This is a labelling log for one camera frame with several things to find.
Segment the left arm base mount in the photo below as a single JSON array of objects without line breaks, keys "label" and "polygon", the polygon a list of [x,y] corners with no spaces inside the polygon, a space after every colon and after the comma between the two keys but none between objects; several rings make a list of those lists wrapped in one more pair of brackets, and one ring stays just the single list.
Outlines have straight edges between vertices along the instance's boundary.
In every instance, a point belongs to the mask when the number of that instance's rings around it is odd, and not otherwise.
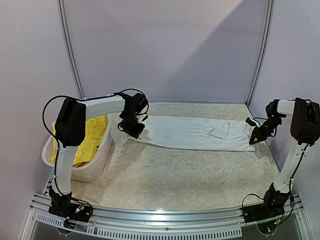
[{"label": "left arm base mount", "polygon": [[52,186],[48,189],[51,198],[48,212],[52,215],[69,220],[88,223],[93,215],[93,207],[90,203],[72,197],[72,193],[60,195],[56,193]]}]

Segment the white t-shirt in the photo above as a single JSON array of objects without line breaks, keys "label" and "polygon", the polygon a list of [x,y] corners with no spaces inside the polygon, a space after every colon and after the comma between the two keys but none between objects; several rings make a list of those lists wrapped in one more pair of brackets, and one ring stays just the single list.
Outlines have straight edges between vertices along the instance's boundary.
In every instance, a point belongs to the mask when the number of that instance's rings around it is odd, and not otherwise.
[{"label": "white t-shirt", "polygon": [[139,137],[128,139],[163,148],[254,152],[250,127],[243,120],[150,115]]}]

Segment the white plastic laundry basket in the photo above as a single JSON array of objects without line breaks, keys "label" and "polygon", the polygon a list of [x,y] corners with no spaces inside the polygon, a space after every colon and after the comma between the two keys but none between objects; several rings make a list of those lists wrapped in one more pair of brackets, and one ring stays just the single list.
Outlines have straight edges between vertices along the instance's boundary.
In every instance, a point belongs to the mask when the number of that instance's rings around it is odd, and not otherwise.
[{"label": "white plastic laundry basket", "polygon": [[111,117],[108,117],[107,129],[105,130],[103,139],[94,158],[86,165],[72,169],[71,178],[81,182],[93,182],[97,180],[105,167],[109,153],[111,152],[112,137],[111,137]]}]

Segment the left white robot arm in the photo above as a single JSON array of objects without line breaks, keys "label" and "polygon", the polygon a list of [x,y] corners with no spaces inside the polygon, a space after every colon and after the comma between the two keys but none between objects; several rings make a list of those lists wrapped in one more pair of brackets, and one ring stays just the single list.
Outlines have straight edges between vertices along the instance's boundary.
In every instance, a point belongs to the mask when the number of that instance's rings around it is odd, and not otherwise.
[{"label": "left white robot arm", "polygon": [[119,113],[118,129],[137,139],[148,117],[149,102],[146,95],[136,90],[133,96],[126,90],[107,96],[77,99],[61,95],[63,99],[51,135],[57,142],[52,190],[58,196],[71,196],[71,177],[78,146],[86,135],[86,121],[101,115]]}]

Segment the front aluminium rail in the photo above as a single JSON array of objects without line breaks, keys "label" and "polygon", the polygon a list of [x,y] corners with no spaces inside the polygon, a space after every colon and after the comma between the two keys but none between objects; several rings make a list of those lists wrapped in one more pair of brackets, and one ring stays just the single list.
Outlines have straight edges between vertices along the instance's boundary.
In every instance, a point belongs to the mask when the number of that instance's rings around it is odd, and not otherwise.
[{"label": "front aluminium rail", "polygon": [[23,233],[25,240],[311,240],[303,205],[285,205],[284,223],[260,232],[257,222],[245,222],[240,207],[166,211],[95,207],[88,222],[64,227],[64,219],[49,213],[50,198],[35,194]]}]

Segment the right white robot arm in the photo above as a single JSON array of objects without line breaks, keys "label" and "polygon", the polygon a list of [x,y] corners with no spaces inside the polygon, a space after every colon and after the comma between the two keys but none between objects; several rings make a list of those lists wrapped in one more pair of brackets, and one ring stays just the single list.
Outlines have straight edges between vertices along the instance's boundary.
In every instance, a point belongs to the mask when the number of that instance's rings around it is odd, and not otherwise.
[{"label": "right white robot arm", "polygon": [[307,148],[320,138],[320,105],[310,99],[275,99],[265,108],[267,119],[255,126],[249,140],[254,145],[272,137],[282,124],[282,119],[291,116],[290,148],[283,167],[271,184],[271,189],[279,194],[289,194],[299,165]]}]

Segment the yellow garment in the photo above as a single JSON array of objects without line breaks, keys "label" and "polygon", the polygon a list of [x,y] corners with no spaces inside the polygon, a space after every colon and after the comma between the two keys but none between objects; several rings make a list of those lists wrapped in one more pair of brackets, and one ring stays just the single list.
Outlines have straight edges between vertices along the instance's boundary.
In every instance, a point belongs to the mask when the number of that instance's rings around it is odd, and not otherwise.
[{"label": "yellow garment", "polygon": [[96,155],[108,125],[108,116],[100,115],[85,122],[85,137],[76,151],[73,167],[88,164]]}]

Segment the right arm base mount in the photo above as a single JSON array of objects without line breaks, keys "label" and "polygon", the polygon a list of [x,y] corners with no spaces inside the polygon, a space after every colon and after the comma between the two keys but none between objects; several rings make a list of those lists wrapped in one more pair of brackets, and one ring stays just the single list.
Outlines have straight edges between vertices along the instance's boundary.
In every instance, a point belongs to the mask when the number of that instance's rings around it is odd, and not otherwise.
[{"label": "right arm base mount", "polygon": [[252,223],[269,219],[275,219],[276,217],[285,216],[285,204],[289,201],[277,201],[275,198],[268,200],[267,202],[256,203],[252,205],[244,205],[241,207],[241,211],[244,217],[244,222]]}]

